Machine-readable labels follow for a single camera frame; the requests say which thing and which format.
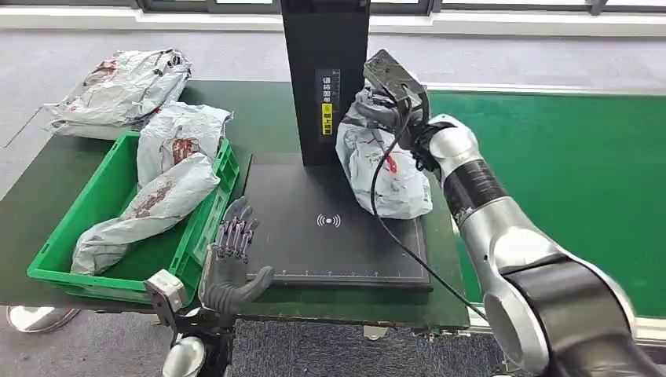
green bin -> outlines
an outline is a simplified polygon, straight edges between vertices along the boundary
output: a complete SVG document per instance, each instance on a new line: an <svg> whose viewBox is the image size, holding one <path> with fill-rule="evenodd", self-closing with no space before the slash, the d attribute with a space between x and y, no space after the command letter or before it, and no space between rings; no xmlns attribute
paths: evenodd
<svg viewBox="0 0 666 377"><path fill-rule="evenodd" d="M224 140L213 164L218 187L183 221L165 233L133 243L127 255L100 276L69 273L71 255L81 233L120 216L137 193L139 133L121 136L71 205L60 224L27 268L29 277L44 280L70 295L150 303L143 280L161 269L185 285L188 305L195 297L206 245L215 236L239 168Z"/></svg>

robot finger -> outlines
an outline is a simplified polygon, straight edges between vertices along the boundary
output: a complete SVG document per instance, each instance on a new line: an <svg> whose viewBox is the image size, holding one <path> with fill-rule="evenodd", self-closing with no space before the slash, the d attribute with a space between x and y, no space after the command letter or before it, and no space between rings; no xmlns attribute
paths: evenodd
<svg viewBox="0 0 666 377"><path fill-rule="evenodd" d="M222 239L225 236L225 233L229 231L229 221L222 221L220 226L218 226L218 234L215 235L215 241L213 244L217 247L222 246Z"/></svg>
<svg viewBox="0 0 666 377"><path fill-rule="evenodd" d="M247 246L252 242L254 231L259 227L259 220L254 219L249 225L246 225L243 239L240 244L240 250L243 254L247 253Z"/></svg>
<svg viewBox="0 0 666 377"><path fill-rule="evenodd" d="M225 233L224 237L222 238L222 244L223 246L226 247L231 247L232 246L232 240L234 233L236 232L236 224L238 223L238 218L234 217L231 219L229 222L229 228L227 229L227 232Z"/></svg>
<svg viewBox="0 0 666 377"><path fill-rule="evenodd" d="M229 235L229 238L232 239L231 241L231 246L235 250L240 250L240 242L241 239L243 238L243 228L245 227L245 221L240 220L236 223L236 226L233 230L233 238L231 237L231 234Z"/></svg>
<svg viewBox="0 0 666 377"><path fill-rule="evenodd" d="M245 221L245 223L247 224L250 221L250 216L252 216L252 212L254 212L254 210L252 209L252 207L248 205L240 213L239 218Z"/></svg>
<svg viewBox="0 0 666 377"><path fill-rule="evenodd" d="M225 211L224 216L222 216L222 220L231 221L233 218L238 218L246 207L248 207L247 198L241 196L239 199L236 199L229 204L227 211Z"/></svg>

robotic arm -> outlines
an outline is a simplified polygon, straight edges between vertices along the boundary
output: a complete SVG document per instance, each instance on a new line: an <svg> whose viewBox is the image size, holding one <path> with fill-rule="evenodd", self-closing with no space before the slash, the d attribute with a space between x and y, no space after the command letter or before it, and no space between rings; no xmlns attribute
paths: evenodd
<svg viewBox="0 0 666 377"><path fill-rule="evenodd" d="M634 343L635 315L619 285L538 229L498 182L472 131L450 115L426 121L427 97L385 50L364 76L396 102L393 130L433 172L474 264L497 342L519 367L557 377L665 376Z"/></svg>

gray carpet floor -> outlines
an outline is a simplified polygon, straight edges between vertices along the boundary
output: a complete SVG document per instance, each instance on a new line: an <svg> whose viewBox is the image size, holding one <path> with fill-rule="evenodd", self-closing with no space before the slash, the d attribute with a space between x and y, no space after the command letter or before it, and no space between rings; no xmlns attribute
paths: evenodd
<svg viewBox="0 0 666 377"><path fill-rule="evenodd" d="M193 79L289 79L281 34L0 31L0 197L49 135L38 112L116 49L182 49ZM613 39L371 36L426 82L666 89L666 42ZM82 313L48 335L0 320L0 375L157 376L169 330L133 314ZM235 376L487 377L501 354L489 335L428 343L408 329L364 340L357 326L241 322Z"/></svg>

black vertical panel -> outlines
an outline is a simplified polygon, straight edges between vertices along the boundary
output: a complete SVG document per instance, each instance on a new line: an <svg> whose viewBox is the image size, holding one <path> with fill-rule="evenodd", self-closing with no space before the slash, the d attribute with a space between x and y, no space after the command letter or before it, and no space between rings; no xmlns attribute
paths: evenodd
<svg viewBox="0 0 666 377"><path fill-rule="evenodd" d="M280 3L303 164L337 164L338 124L363 87L370 2Z"/></svg>

